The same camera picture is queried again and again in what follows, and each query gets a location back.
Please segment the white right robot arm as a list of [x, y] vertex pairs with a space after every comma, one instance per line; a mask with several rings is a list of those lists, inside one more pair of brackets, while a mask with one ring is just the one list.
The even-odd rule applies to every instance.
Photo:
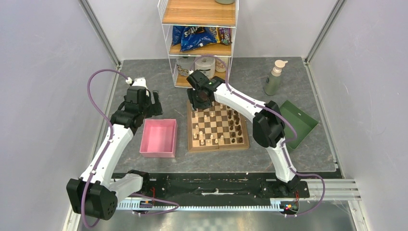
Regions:
[[266, 148], [275, 168], [278, 191], [289, 197], [297, 191], [300, 182], [297, 171], [287, 153], [285, 144], [285, 118], [274, 101], [268, 103], [253, 99], [231, 87], [219, 77], [209, 79], [201, 71], [190, 71], [187, 90], [191, 106], [196, 109], [210, 108], [213, 102], [231, 107], [253, 125], [253, 138]]

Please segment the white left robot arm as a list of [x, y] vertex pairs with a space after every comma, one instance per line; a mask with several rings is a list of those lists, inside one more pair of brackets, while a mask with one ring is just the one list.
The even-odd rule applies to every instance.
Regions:
[[146, 118], [162, 115], [157, 91], [149, 91], [146, 79], [136, 78], [130, 84], [124, 101], [111, 116], [103, 145], [78, 179], [70, 179], [66, 189], [72, 210], [84, 216], [109, 220], [122, 200], [136, 193], [146, 196], [151, 184], [148, 173], [129, 171], [111, 182], [114, 169], [128, 143]]

